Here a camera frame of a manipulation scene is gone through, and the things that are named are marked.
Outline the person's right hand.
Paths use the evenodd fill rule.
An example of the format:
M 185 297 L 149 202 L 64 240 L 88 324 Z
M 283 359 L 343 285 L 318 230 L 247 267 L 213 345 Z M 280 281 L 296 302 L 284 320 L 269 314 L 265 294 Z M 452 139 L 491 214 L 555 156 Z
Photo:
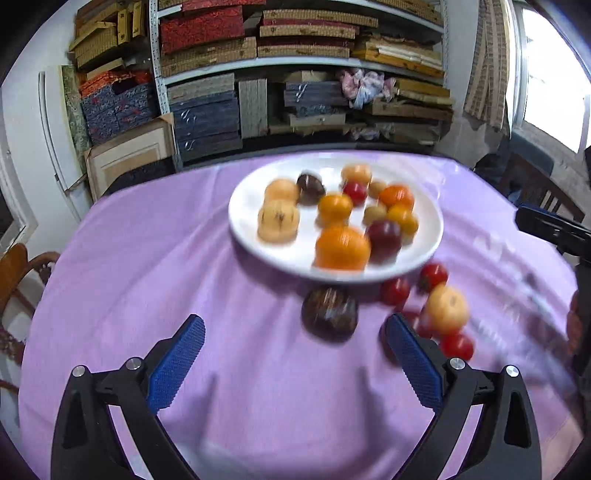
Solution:
M 578 315 L 578 294 L 578 291 L 573 294 L 567 315 L 566 334 L 568 338 L 568 351 L 571 356 L 576 353 L 581 342 L 581 337 L 585 332 L 585 327 Z

